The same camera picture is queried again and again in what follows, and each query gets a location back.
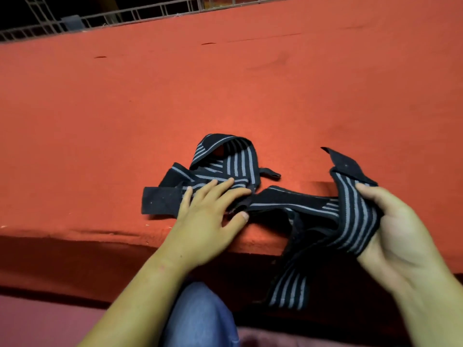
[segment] pink floor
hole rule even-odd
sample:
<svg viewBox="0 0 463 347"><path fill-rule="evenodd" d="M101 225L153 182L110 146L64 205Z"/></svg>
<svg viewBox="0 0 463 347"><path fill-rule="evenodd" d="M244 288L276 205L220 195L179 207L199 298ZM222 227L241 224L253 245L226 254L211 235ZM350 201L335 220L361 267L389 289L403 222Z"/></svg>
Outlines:
<svg viewBox="0 0 463 347"><path fill-rule="evenodd" d="M103 309L0 296L2 347L71 347L103 315ZM241 327L242 347L347 347L325 340Z"/></svg>

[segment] hand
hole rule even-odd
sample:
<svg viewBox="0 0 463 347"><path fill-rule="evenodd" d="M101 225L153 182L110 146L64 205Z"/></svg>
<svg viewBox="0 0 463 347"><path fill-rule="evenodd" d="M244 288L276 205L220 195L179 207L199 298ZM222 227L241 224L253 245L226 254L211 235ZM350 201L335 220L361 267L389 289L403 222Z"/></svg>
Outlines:
<svg viewBox="0 0 463 347"><path fill-rule="evenodd" d="M450 274L425 225L408 205L382 187L356 187L384 212L379 230L358 257L381 286L393 295L403 294Z"/></svg>
<svg viewBox="0 0 463 347"><path fill-rule="evenodd" d="M156 253L187 273L224 251L249 219L247 213L240 212L222 227L227 207L235 199L251 194L244 187L228 190L232 185L233 178L219 185L212 180L196 192L191 204L193 189L188 187L177 222Z"/></svg>

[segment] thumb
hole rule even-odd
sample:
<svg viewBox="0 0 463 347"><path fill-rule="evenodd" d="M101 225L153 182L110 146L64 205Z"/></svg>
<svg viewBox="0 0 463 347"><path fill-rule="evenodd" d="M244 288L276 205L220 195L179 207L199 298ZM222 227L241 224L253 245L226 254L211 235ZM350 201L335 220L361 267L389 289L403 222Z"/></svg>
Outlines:
<svg viewBox="0 0 463 347"><path fill-rule="evenodd" d="M222 228L229 243L235 238L239 231L245 227L248 220L249 214L246 212L239 212L226 226Z"/></svg>
<svg viewBox="0 0 463 347"><path fill-rule="evenodd" d="M385 214L393 214L400 208L408 207L402 200L385 188L379 186L366 186L361 183L357 183L355 187L364 198L376 203Z"/></svg>

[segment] person's left hand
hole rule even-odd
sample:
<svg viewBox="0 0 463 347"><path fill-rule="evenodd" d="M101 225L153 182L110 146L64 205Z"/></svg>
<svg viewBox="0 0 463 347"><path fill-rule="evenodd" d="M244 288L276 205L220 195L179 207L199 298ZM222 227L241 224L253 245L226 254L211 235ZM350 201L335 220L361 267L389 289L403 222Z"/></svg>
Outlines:
<svg viewBox="0 0 463 347"><path fill-rule="evenodd" d="M251 194L251 190L244 187L228 190L232 185L233 178L219 185L217 180L212 180L196 192L191 203L193 189L188 187L177 222L157 254L189 272L224 251L249 219L247 213L240 212L222 227L227 207L235 199Z"/></svg>

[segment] blue denim jeans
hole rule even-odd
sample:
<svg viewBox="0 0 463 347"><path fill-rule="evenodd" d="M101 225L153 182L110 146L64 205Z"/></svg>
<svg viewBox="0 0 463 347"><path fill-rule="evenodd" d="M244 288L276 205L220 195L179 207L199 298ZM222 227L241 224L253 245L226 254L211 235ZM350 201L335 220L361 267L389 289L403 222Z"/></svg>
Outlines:
<svg viewBox="0 0 463 347"><path fill-rule="evenodd" d="M233 315L204 283L180 294L161 337L160 347L239 347Z"/></svg>

